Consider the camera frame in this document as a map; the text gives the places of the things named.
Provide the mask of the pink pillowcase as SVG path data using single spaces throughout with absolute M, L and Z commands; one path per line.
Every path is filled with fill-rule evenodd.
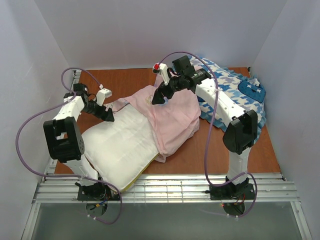
M 118 112 L 130 104 L 143 114 L 153 129 L 153 138 L 159 152 L 155 160 L 165 163 L 167 157 L 173 155 L 199 130 L 201 111 L 196 95 L 190 90 L 178 91 L 165 103 L 153 105 L 155 90 L 154 86 L 148 85 L 131 96 L 119 98 L 105 106 Z

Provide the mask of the white pillow yellow edge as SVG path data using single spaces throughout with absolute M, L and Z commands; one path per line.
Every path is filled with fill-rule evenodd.
M 86 159 L 113 189 L 127 191 L 158 156 L 148 119 L 130 104 L 83 134 Z

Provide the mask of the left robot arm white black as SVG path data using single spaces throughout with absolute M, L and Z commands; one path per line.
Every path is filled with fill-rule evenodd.
M 91 114 L 105 122 L 114 122 L 113 111 L 103 103 L 112 95 L 112 91 L 99 86 L 99 91 L 90 99 L 88 87 L 83 83 L 76 83 L 73 92 L 63 97 L 64 105 L 58 114 L 43 124 L 43 130 L 49 155 L 80 176 L 75 183 L 80 192 L 92 199 L 100 200 L 105 197 L 106 185 L 102 178 L 85 157 L 85 142 L 77 125 L 82 112 Z

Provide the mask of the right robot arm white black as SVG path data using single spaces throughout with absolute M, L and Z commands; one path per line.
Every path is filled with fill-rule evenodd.
M 217 77 L 209 66 L 195 69 L 186 55 L 172 64 L 173 68 L 161 62 L 153 66 L 152 71 L 163 81 L 154 92 L 152 104 L 163 104 L 182 90 L 190 90 L 208 103 L 226 126 L 222 140 L 229 151 L 229 161 L 225 183 L 211 183 L 206 193 L 212 200 L 253 200 L 257 187 L 249 183 L 248 160 L 258 135 L 257 113 L 237 105 L 219 89 Z

